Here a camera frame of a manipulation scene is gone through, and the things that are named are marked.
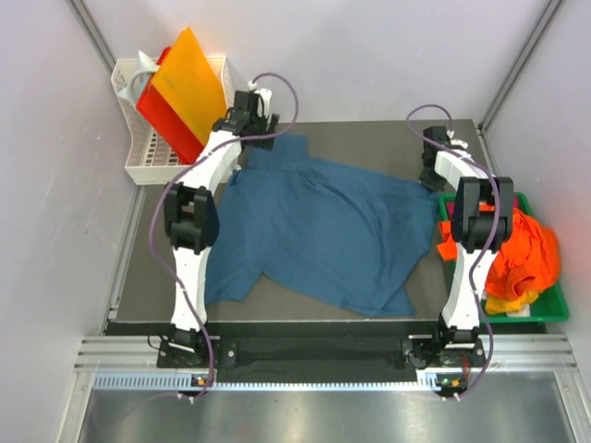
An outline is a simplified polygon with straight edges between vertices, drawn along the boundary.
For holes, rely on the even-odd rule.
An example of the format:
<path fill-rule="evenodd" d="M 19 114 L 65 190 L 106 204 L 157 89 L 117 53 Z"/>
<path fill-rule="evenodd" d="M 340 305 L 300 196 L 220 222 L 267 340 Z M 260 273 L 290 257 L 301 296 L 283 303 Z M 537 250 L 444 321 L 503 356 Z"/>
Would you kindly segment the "blue t shirt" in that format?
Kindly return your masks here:
<path fill-rule="evenodd" d="M 304 136 L 277 138 L 223 191 L 205 300 L 241 302 L 267 276 L 367 317 L 411 316 L 404 285 L 431 248 L 437 206 L 419 183 L 310 157 Z"/>

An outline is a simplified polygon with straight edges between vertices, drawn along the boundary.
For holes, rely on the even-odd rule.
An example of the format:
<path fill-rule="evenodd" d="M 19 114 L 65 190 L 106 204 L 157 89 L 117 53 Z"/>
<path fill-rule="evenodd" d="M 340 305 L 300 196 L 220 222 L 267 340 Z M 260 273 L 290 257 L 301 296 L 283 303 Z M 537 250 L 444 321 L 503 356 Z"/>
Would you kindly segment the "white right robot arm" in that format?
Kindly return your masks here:
<path fill-rule="evenodd" d="M 467 143 L 445 126 L 423 130 L 421 185 L 455 190 L 451 239 L 456 259 L 450 295 L 440 314 L 431 354 L 452 365 L 480 348 L 481 299 L 492 264 L 513 230 L 513 180 L 496 177 L 467 152 Z"/>

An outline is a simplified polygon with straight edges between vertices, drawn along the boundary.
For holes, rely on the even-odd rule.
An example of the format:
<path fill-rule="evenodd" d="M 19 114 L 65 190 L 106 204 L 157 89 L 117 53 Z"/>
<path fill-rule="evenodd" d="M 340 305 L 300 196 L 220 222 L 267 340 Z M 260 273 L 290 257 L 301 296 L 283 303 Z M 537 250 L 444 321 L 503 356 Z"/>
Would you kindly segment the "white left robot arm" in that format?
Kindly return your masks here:
<path fill-rule="evenodd" d="M 180 365 L 206 365 L 210 345 L 202 335 L 207 321 L 205 278 L 211 247 L 220 230 L 215 190 L 237 165 L 248 136 L 275 131 L 279 116 L 271 112 L 272 92 L 254 88 L 235 93 L 233 106 L 218 119 L 197 165 L 167 192 L 163 203 L 164 230 L 175 261 L 173 331 L 161 352 Z"/>

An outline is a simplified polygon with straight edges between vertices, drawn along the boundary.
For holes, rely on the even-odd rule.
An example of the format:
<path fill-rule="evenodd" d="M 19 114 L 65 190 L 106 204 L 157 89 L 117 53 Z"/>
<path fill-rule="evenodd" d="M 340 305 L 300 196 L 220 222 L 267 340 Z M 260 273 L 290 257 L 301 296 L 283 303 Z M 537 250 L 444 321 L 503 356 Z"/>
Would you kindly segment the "pink t shirt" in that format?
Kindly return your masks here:
<path fill-rule="evenodd" d="M 455 206 L 455 204 L 453 201 L 446 201 L 444 203 L 444 209 L 445 209 L 444 213 L 449 219 L 452 218 L 454 206 Z"/>

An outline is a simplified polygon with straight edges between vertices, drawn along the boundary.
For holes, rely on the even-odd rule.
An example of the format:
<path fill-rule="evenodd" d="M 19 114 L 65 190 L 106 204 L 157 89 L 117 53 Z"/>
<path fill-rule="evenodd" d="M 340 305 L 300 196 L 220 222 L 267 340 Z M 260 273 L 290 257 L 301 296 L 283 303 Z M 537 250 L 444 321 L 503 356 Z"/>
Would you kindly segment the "orange plastic board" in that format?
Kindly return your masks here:
<path fill-rule="evenodd" d="M 225 116 L 223 85 L 191 28 L 181 31 L 151 80 L 167 104 L 202 144 Z"/>

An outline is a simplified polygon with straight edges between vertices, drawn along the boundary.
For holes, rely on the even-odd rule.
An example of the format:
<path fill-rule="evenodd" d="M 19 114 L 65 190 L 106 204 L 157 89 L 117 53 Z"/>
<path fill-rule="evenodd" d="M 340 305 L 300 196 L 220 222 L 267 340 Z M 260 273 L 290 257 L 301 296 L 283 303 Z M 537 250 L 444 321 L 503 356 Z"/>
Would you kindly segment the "red plastic board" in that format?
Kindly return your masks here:
<path fill-rule="evenodd" d="M 201 154 L 204 146 L 151 84 L 152 77 L 153 74 L 147 75 L 136 109 L 169 145 L 178 162 L 191 164 Z"/>

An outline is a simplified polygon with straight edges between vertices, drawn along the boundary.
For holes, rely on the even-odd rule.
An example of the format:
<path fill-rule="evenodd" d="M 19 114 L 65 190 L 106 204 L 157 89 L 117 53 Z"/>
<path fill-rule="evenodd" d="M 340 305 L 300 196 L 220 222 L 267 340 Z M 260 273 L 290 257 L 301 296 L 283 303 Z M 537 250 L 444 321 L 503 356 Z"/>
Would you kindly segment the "white perforated plastic basket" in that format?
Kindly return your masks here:
<path fill-rule="evenodd" d="M 223 86 L 226 107 L 234 104 L 235 88 L 226 56 L 207 56 L 212 70 Z M 127 86 L 138 67 L 137 59 L 119 59 L 111 75 L 115 93 Z M 165 185 L 187 166 L 157 134 L 143 116 L 127 101 L 118 99 L 131 136 L 125 170 L 138 186 Z"/>

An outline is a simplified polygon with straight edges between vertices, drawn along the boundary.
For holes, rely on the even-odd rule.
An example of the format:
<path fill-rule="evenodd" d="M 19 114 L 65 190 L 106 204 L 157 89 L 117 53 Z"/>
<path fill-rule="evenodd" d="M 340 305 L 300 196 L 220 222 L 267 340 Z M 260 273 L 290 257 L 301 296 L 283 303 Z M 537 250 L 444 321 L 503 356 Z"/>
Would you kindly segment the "orange t shirt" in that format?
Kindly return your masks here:
<path fill-rule="evenodd" d="M 555 233 L 535 218 L 513 209 L 513 227 L 489 268 L 483 293 L 514 300 L 527 292 L 539 296 L 554 285 L 561 273 Z"/>

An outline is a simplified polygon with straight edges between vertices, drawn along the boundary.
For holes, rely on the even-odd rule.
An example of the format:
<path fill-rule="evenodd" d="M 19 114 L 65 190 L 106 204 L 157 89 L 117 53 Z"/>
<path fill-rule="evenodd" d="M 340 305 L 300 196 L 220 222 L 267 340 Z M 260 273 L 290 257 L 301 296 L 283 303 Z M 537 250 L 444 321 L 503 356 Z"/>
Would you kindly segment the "yellow t shirt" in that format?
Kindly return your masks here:
<path fill-rule="evenodd" d="M 485 303 L 485 311 L 489 316 L 529 317 L 530 306 L 538 297 L 539 293 L 537 292 L 527 292 L 514 300 L 505 300 L 490 295 Z"/>

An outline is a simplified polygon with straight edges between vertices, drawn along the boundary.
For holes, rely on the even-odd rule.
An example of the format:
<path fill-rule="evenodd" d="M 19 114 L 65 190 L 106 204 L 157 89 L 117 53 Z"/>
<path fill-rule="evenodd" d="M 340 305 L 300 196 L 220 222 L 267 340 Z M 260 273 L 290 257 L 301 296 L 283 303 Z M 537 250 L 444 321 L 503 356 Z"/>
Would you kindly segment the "green plastic bin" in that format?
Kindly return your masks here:
<path fill-rule="evenodd" d="M 527 215 L 534 217 L 527 198 L 522 193 L 516 193 L 513 198 L 513 206 Z M 487 301 L 487 295 L 483 296 L 483 303 Z M 529 317 L 508 317 L 506 315 L 489 316 L 493 324 L 517 324 L 517 323 L 556 323 L 569 318 L 570 313 L 559 285 L 559 280 L 543 292 L 539 298 L 530 306 Z"/>

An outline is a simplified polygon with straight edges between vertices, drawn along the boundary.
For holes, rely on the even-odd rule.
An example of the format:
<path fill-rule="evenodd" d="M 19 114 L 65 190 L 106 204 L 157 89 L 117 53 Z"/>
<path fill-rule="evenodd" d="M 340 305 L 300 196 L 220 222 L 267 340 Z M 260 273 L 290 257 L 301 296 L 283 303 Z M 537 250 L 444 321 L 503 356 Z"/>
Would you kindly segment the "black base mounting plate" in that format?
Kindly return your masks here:
<path fill-rule="evenodd" d="M 197 332 L 165 332 L 160 368 L 208 369 L 218 382 L 411 381 L 417 370 L 457 374 L 483 365 L 477 332 L 448 333 L 435 320 L 212 322 L 213 349 Z"/>

